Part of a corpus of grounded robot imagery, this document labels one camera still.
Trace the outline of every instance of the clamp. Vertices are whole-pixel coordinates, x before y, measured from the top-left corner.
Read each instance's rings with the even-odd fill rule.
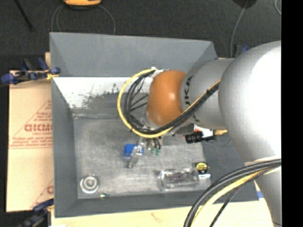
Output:
[[[4,74],[1,76],[1,82],[4,84],[18,84],[44,78],[50,79],[61,72],[59,67],[49,68],[42,57],[39,57],[37,61],[39,68],[35,68],[30,61],[25,58],[21,63],[21,69],[15,73]]]

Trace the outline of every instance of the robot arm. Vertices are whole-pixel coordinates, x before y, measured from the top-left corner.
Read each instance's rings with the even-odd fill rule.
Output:
[[[144,73],[138,74],[137,84],[153,71]],[[281,42],[196,65],[187,74],[163,71],[154,76],[149,89],[147,123],[140,127],[130,114],[127,117],[133,120],[129,128],[141,137],[154,138],[191,124],[227,130],[244,162],[281,158]],[[256,180],[274,226],[282,226],[281,180],[281,171]]]

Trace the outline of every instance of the cardboard sheet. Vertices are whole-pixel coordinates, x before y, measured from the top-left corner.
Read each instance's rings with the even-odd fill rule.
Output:
[[[51,81],[9,87],[6,211],[25,211],[53,198]]]

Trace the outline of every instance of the white cable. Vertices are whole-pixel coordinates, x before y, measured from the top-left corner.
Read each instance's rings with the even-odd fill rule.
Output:
[[[112,21],[113,21],[113,35],[116,33],[116,22],[115,22],[115,19],[114,19],[114,17],[112,16],[112,14],[105,8],[105,7],[103,7],[102,5],[98,5],[99,6],[99,8],[101,8],[101,9],[103,9],[109,16],[110,16],[110,18],[112,19]]]
[[[282,12],[278,9],[278,6],[277,6],[277,4],[276,4],[277,1],[278,1],[278,0],[275,0],[275,8],[276,8],[277,12],[278,12],[280,15],[282,15]]]
[[[64,4],[58,6],[55,10],[55,12],[53,13],[53,16],[52,16],[52,20],[51,20],[51,31],[53,31],[53,24],[54,24],[54,20],[56,19],[56,26],[59,30],[59,32],[61,32],[61,28],[59,26],[59,14],[62,10],[62,8],[64,7]],[[102,5],[98,5],[99,8],[101,8],[102,10],[104,10],[108,15],[109,17],[111,18],[112,22],[113,22],[113,35],[116,33],[116,22],[115,22],[115,19],[114,17],[112,16],[112,14],[105,8],[103,7]]]
[[[56,14],[59,14],[58,11],[61,10],[63,6],[64,6],[64,4],[59,5],[59,6],[56,8],[55,12],[53,13],[52,20],[51,20],[51,32],[53,31],[53,22],[54,22],[54,18],[55,18],[55,16],[56,16]]]
[[[244,13],[244,11],[245,11],[245,9],[246,9],[247,4],[248,4],[248,0],[246,0],[246,3],[245,3],[245,5],[244,5],[244,7],[243,7],[243,9],[242,9],[242,11],[241,11],[239,17],[238,17],[238,20],[237,20],[236,25],[235,25],[235,27],[234,27],[234,29],[233,29],[233,32],[232,32],[231,45],[230,45],[230,57],[233,56],[233,49],[232,49],[232,48],[233,48],[233,38],[234,38],[234,36],[235,36],[236,29],[237,29],[238,24],[239,24],[239,22],[240,22],[240,19],[241,19],[242,15],[243,15],[243,13]]]

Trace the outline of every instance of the yellow cable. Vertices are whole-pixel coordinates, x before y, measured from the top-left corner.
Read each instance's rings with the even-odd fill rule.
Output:
[[[281,169],[281,168],[280,168],[280,167],[275,168],[275,169],[269,171],[269,172],[266,173],[266,174],[272,173],[272,172],[276,171],[277,169]],[[204,205],[202,205],[201,208],[197,211],[197,213],[196,213],[196,215],[195,215],[195,217],[194,217],[194,219],[193,219],[192,226],[194,226],[194,224],[198,222],[198,221],[196,221],[196,218],[197,218],[198,216],[201,216],[201,213],[202,213],[203,211],[205,211],[205,209],[207,209],[207,208],[208,208],[210,205],[212,205],[214,202],[216,202],[217,199],[219,199],[220,197],[222,197],[223,195],[225,195],[226,193],[228,193],[230,190],[232,190],[232,189],[234,189],[234,188],[240,186],[241,184],[245,183],[247,180],[249,180],[249,179],[255,177],[255,176],[258,175],[259,173],[264,172],[264,171],[267,171],[267,170],[268,170],[268,169],[261,170],[261,171],[257,171],[257,172],[255,172],[255,173],[252,173],[252,174],[248,175],[248,176],[245,176],[245,177],[243,177],[243,178],[241,178],[241,179],[239,179],[239,180],[233,182],[232,184],[226,186],[225,188],[223,188],[222,190],[220,190],[220,191],[217,192],[216,194],[214,194],[214,195],[213,195],[213,196],[212,196]]]
[[[148,73],[148,72],[151,72],[153,71],[154,69],[147,69],[147,70],[143,70],[141,72],[138,72],[137,74],[133,75],[132,77],[130,77],[126,82],[125,84],[122,86],[121,90],[120,90],[120,93],[118,95],[118,100],[117,100],[117,108],[118,108],[118,113],[119,113],[119,116],[121,118],[121,120],[123,121],[123,123],[132,131],[134,132],[135,134],[141,136],[141,137],[145,137],[145,138],[157,138],[157,137],[160,137],[166,133],[168,133],[169,131],[172,130],[173,126],[166,129],[166,130],[163,130],[159,133],[156,133],[156,134],[144,134],[144,133],[141,133],[139,131],[137,131],[136,129],[134,129],[131,124],[125,119],[123,113],[122,113],[122,109],[121,109],[121,98],[122,98],[122,95],[124,93],[124,90],[126,89],[126,87],[128,86],[128,84],[131,83],[131,81],[133,81],[135,78],[145,74],[145,73]],[[216,85],[217,83],[219,83],[220,80],[216,81],[209,89],[211,89],[214,85]],[[202,98],[205,94],[207,93],[207,91],[205,91],[199,98],[197,98],[182,114],[184,114],[187,110],[189,110],[191,107],[193,107],[195,105],[195,103],[200,99]]]
[[[157,134],[143,134],[139,131],[137,131],[136,129],[134,129],[131,124],[125,119],[123,113],[122,113],[122,109],[121,109],[121,98],[122,98],[122,95],[123,95],[123,92],[124,90],[126,89],[126,87],[128,86],[128,84],[131,83],[131,81],[133,81],[135,78],[145,74],[145,73],[148,73],[148,72],[151,72],[153,71],[154,69],[147,69],[147,70],[143,70],[141,72],[138,72],[137,74],[133,75],[131,78],[129,78],[126,83],[122,86],[121,90],[120,90],[120,93],[118,95],[118,100],[117,100],[117,108],[118,108],[118,113],[120,115],[120,118],[121,120],[123,121],[123,123],[132,131],[134,132],[135,134],[141,136],[141,137],[145,137],[145,138],[156,138],[156,137],[159,137],[159,136],[162,136],[164,134],[166,134],[167,132],[169,132],[171,128],[168,128],[162,132],[159,132]]]

